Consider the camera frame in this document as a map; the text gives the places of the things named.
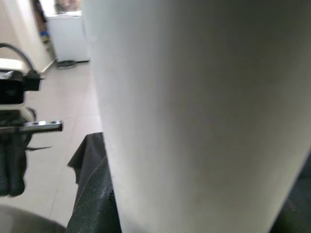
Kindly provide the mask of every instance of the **white cabinet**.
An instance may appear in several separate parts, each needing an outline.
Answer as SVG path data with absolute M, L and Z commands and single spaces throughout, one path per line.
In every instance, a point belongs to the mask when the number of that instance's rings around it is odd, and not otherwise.
M 47 17 L 48 31 L 58 62 L 88 61 L 85 26 L 81 12 Z

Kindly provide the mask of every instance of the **black fabric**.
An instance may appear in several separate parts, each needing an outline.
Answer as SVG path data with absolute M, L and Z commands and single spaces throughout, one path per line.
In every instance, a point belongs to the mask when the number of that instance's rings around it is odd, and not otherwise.
M 121 233 L 102 133 L 86 136 L 69 166 L 79 189 L 66 233 Z
M 106 157 L 106 151 L 103 134 L 93 133 L 85 136 L 83 142 L 68 163 L 68 166 L 74 169 L 76 183 L 79 185 L 76 202 L 88 178 L 104 157 Z
M 270 233 L 311 233 L 310 155 Z

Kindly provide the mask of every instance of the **black cable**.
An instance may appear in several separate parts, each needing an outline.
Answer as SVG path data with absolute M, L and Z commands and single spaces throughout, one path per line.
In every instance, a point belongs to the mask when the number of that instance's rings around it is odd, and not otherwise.
M 29 70 L 34 69 L 34 66 L 33 66 L 32 62 L 30 61 L 30 59 L 19 48 L 15 47 L 13 45 L 10 45 L 8 43 L 0 43 L 0 48 L 10 48 L 11 50 L 16 52 L 23 59 L 23 61 L 26 63 Z

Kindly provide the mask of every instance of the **white cylinder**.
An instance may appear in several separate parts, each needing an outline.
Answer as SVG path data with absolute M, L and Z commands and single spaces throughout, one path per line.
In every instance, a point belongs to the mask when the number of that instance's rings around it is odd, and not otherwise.
M 122 232 L 267 233 L 311 142 L 310 3 L 83 15 Z

